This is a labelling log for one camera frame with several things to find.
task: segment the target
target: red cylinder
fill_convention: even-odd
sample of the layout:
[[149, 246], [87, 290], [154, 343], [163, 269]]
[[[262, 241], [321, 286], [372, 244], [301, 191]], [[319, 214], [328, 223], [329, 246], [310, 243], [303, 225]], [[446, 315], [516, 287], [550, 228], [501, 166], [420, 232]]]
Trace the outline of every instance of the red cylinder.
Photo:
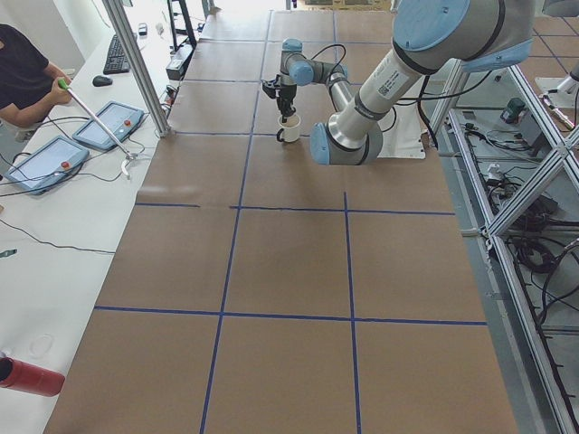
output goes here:
[[15, 391], [54, 396], [60, 393], [64, 375], [20, 360], [0, 359], [0, 387]]

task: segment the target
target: black computer mouse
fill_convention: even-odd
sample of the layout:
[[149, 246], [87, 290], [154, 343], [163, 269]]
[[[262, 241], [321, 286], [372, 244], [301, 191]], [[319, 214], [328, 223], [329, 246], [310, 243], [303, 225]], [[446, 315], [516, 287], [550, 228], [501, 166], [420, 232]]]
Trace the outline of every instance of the black computer mouse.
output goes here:
[[107, 77], [106, 75], [97, 75], [94, 79], [92, 79], [92, 85], [96, 88], [101, 86], [109, 86], [112, 84], [112, 78]]

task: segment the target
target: green handle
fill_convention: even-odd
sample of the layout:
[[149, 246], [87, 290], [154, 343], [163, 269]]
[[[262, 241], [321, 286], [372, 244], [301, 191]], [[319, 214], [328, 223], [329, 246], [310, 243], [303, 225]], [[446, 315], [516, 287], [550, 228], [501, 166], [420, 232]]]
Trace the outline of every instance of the green handle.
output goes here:
[[66, 84], [66, 81], [64, 81], [64, 79], [58, 80], [58, 85], [61, 87], [61, 89], [64, 89], [64, 90], [69, 89], [69, 85]]

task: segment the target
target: black t-shirt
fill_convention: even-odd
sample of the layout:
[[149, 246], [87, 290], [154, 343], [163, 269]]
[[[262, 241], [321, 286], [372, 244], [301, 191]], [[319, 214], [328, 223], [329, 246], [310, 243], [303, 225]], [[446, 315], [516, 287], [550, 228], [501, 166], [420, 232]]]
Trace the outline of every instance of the black t-shirt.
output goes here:
[[10, 104], [25, 109], [51, 91], [53, 80], [43, 73], [48, 59], [7, 24], [0, 24], [0, 41], [0, 109]]

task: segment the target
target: white desk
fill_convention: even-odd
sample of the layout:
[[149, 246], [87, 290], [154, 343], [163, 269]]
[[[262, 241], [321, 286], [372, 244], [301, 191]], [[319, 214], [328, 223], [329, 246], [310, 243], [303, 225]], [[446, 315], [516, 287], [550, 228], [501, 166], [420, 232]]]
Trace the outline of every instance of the white desk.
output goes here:
[[[108, 87], [92, 86], [92, 78], [102, 73], [109, 42], [110, 36], [101, 42], [71, 88], [94, 111], [112, 99], [147, 111], [132, 73], [112, 75], [114, 82]], [[168, 42], [149, 32], [145, 40], [139, 40], [139, 45], [143, 46], [141, 52], [157, 95], [161, 95], [168, 84], [165, 73], [169, 63]], [[51, 118], [68, 116], [86, 114], [73, 101], [67, 106], [56, 107], [50, 115]], [[80, 125], [81, 122], [71, 122], [61, 127], [71, 134]], [[33, 152], [58, 134], [61, 133], [54, 126], [41, 127], [25, 151]], [[130, 180], [121, 176], [114, 183], [105, 183], [92, 176], [77, 175], [41, 196], [0, 197], [0, 204], [5, 207], [0, 218], [55, 244], [116, 249], [157, 146], [152, 120], [148, 118], [132, 138], [146, 149], [137, 162], [129, 166]], [[129, 141], [125, 144], [134, 152], [142, 149]], [[96, 151], [90, 153], [92, 156], [98, 154]], [[115, 149], [89, 161], [81, 174], [114, 178], [123, 159], [124, 154]], [[0, 194], [18, 191], [11, 185], [0, 184]], [[55, 249], [0, 223], [0, 251], [8, 249], [18, 249], [18, 252], [0, 259], [0, 351], [66, 374], [112, 255]], [[57, 398], [0, 389], [0, 431], [10, 434], [43, 432], [56, 401]]]

